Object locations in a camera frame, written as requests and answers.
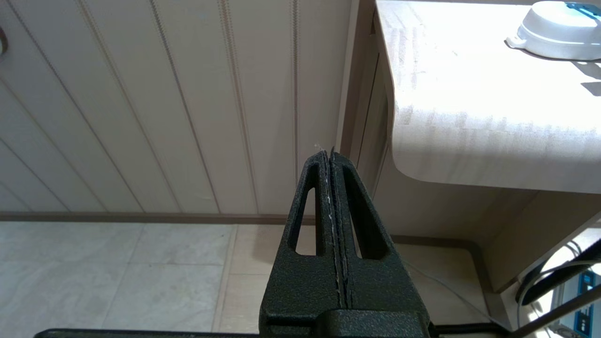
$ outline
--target white container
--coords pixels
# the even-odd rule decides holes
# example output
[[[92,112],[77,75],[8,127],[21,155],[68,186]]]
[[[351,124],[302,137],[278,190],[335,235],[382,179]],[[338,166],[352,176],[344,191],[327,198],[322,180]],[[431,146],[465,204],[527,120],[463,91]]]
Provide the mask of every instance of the white container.
[[[595,5],[542,1],[532,5],[506,39],[509,47],[542,57],[590,61],[601,59],[601,9]]]

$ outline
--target white cable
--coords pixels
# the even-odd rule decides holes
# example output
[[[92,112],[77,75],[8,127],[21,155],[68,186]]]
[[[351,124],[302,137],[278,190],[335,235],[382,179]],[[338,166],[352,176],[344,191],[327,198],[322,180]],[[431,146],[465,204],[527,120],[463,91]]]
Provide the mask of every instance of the white cable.
[[[569,250],[572,252],[572,255],[574,255],[574,258],[576,258],[576,257],[578,257],[578,255],[580,255],[580,254],[579,254],[579,253],[576,251],[576,249],[572,248],[571,246],[569,246],[569,245],[565,244],[565,245],[564,245],[564,247],[568,248],[568,249],[569,249]]]
[[[447,285],[445,282],[441,281],[440,279],[428,275],[427,273],[425,273],[424,271],[418,269],[415,265],[407,262],[406,260],[401,258],[401,261],[405,264],[410,266],[412,269],[414,269],[415,271],[417,271],[418,273],[420,273],[421,275],[439,283],[440,285],[444,286],[445,288],[447,288],[449,291],[451,291],[453,294],[455,294],[455,296],[457,296],[459,299],[461,299],[465,304],[471,306],[474,310],[476,310],[478,313],[480,313],[481,315],[483,315],[484,317],[490,319],[490,321],[492,321],[493,323],[499,325],[500,327],[506,329],[507,331],[511,332],[512,329],[508,328],[507,326],[503,325],[501,322],[497,321],[495,318],[492,318],[490,315],[488,315],[487,313],[483,312],[482,310],[480,310],[477,306],[473,305],[472,303],[470,303],[466,298],[464,298],[463,296],[461,296],[459,293],[457,293],[455,290],[453,290],[453,288],[451,288],[449,285]]]
[[[530,307],[532,308],[532,311],[534,311],[534,314],[536,315],[536,318],[540,318],[540,315],[538,315],[538,311],[536,310],[536,308],[534,307],[534,305],[530,304]],[[545,327],[545,332],[547,332],[547,336],[549,336],[549,338],[551,337],[551,333],[549,332],[549,328]]]
[[[522,294],[520,295],[520,299],[517,302],[517,328],[521,327],[520,324],[520,309],[522,308],[522,302],[524,301],[524,297],[526,297],[526,293],[528,292],[528,290],[530,290],[530,288],[534,285],[534,283],[539,280],[540,278],[544,277],[546,274],[550,273],[550,272],[554,272],[557,270],[561,270],[563,268],[567,268],[569,266],[579,266],[579,265],[595,265],[597,263],[600,263],[598,260],[579,260],[579,261],[575,261],[575,262],[566,262],[563,263],[560,266],[556,266],[554,268],[551,268],[549,270],[545,270],[541,273],[538,274],[538,276],[532,278],[527,284],[526,287],[524,288],[524,290],[522,291]]]
[[[576,251],[578,252],[578,254],[582,253],[582,248],[580,247],[580,245],[578,245],[578,243],[576,243],[576,241],[574,241],[573,239],[571,241],[569,241],[568,243],[571,243],[574,245],[574,247],[576,247]]]

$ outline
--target black cable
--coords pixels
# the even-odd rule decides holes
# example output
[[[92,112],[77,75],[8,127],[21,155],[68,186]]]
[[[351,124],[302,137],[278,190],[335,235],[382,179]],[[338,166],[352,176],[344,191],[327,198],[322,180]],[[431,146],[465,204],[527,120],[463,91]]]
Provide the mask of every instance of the black cable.
[[[591,245],[589,248],[584,250],[578,257],[571,260],[571,262],[579,262],[583,260],[598,260],[601,262],[601,239]],[[578,266],[568,266],[561,270],[557,270],[552,274],[548,275],[546,278],[541,279],[538,283],[533,285],[528,291],[526,291],[526,295],[523,298],[522,305],[528,305],[533,301],[539,299],[547,292],[555,289],[557,286],[567,282],[570,278],[578,275],[582,271],[586,271],[590,268],[591,265],[578,265]]]
[[[526,287],[526,285],[528,285],[528,283],[530,283],[532,279],[536,278],[536,276],[538,276],[542,272],[543,268],[545,267],[545,264],[547,264],[548,261],[548,258],[545,259],[541,264],[537,265],[534,269],[532,269],[532,271],[530,271],[526,275],[526,277],[524,277],[522,284],[520,284],[520,287],[517,289],[516,292],[516,303],[519,303],[520,297],[522,296],[522,293],[524,293],[524,288]]]
[[[472,334],[472,333],[497,333],[508,336],[511,332],[496,323],[471,323],[456,325],[434,325],[428,327],[430,337],[439,337],[441,334]]]
[[[580,251],[576,250],[575,248],[571,247],[570,245],[568,245],[568,243],[566,243],[564,245],[564,247],[570,249],[570,251],[572,252],[572,255],[574,255],[574,257],[578,257],[578,255],[581,254],[582,252],[580,252]]]
[[[576,241],[574,241],[573,239],[571,241],[569,241],[568,243],[573,244],[576,247],[576,251],[578,252],[578,254],[582,253],[582,248],[580,247],[580,245],[578,245],[578,243],[576,243]]]

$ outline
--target cable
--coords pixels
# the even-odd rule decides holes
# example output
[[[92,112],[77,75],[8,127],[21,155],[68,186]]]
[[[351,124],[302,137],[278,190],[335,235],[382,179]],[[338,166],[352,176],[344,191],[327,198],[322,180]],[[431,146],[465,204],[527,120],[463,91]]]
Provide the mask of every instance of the cable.
[[[482,310],[480,310],[477,306],[473,305],[472,303],[470,303],[466,298],[464,298],[463,296],[461,296],[459,293],[457,293],[455,290],[453,290],[453,288],[451,288],[449,285],[447,285],[445,282],[441,281],[440,279],[433,277],[427,273],[425,273],[424,271],[418,269],[415,265],[407,262],[406,260],[401,258],[401,261],[410,266],[412,269],[414,269],[415,271],[417,271],[418,273],[420,273],[421,275],[439,283],[440,285],[444,286],[445,288],[447,288],[449,291],[451,291],[453,294],[455,294],[455,296],[457,296],[460,300],[462,300],[465,304],[471,306],[474,310],[476,310],[478,313],[480,313],[481,315],[483,315],[484,317],[488,318],[491,322],[495,323],[496,325],[499,325],[500,327],[504,328],[505,330],[511,332],[510,328],[507,328],[507,326],[501,324],[501,322],[497,321],[495,318],[492,318],[490,315],[488,315],[487,313],[483,312]]]
[[[580,254],[578,252],[578,250],[572,248],[571,246],[568,245],[568,243],[564,244],[564,247],[570,249],[570,251],[572,252],[572,255],[574,255],[574,258],[578,257],[578,255]]]
[[[565,268],[569,268],[571,266],[580,266],[580,265],[595,265],[601,263],[601,261],[599,260],[580,260],[577,262],[566,262],[560,266],[556,266],[554,268],[545,270],[541,273],[538,274],[538,276],[536,278],[533,278],[532,280],[530,280],[526,286],[524,287],[524,292],[521,294],[520,299],[517,302],[517,328],[522,327],[520,324],[520,309],[522,308],[522,303],[523,303],[523,299],[526,296],[526,293],[528,293],[528,290],[533,286],[534,282],[537,281],[538,279],[544,277],[546,274],[557,271],[557,270],[561,270],[561,269],[565,269]]]
[[[532,269],[529,273],[527,273],[526,276],[524,276],[524,280],[522,280],[522,283],[520,284],[520,286],[518,287],[517,292],[516,292],[516,303],[518,305],[521,305],[520,297],[526,293],[526,290],[524,289],[526,287],[526,284],[528,284],[529,281],[535,279],[536,276],[538,276],[538,274],[543,270],[543,268],[545,267],[545,264],[547,264],[548,261],[549,261],[548,258],[545,259],[539,265],[537,265],[534,269]]]
[[[576,241],[574,241],[573,239],[571,241],[569,241],[568,243],[572,243],[575,247],[576,247],[576,251],[578,251],[578,254],[582,253],[582,248],[580,247],[580,245],[578,245],[578,243],[576,243]]]
[[[540,318],[540,315],[538,314],[538,311],[536,310],[534,305],[530,304],[530,307],[532,308],[532,311],[534,311],[534,314],[536,315],[536,317]],[[545,332],[547,332],[547,336],[549,336],[549,338],[551,338],[551,333],[549,332],[549,327],[545,327]]]
[[[472,333],[498,333],[503,337],[508,336],[511,331],[496,323],[473,323],[456,325],[434,325],[434,331],[437,336],[430,334],[431,337],[439,337],[441,334],[472,334]]]
[[[574,258],[572,262],[584,262],[584,261],[600,261],[601,260],[601,239],[593,243],[590,247]],[[590,266],[584,264],[578,264],[578,266],[571,266],[566,269],[562,269],[557,272],[553,272],[550,276],[540,280],[531,289],[524,292],[524,298],[520,305],[528,305],[531,302],[539,299],[547,292],[555,289],[558,285],[561,285],[570,278],[586,271]]]

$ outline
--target wooden baseboard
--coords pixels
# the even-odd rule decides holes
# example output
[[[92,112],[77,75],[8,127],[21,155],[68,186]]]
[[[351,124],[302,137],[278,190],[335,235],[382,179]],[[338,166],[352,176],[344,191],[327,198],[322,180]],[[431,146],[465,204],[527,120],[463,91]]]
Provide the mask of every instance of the wooden baseboard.
[[[166,214],[137,212],[0,212],[0,221],[110,222],[110,223],[198,223],[198,224],[286,224],[288,215]],[[304,216],[304,225],[315,225],[315,216]]]

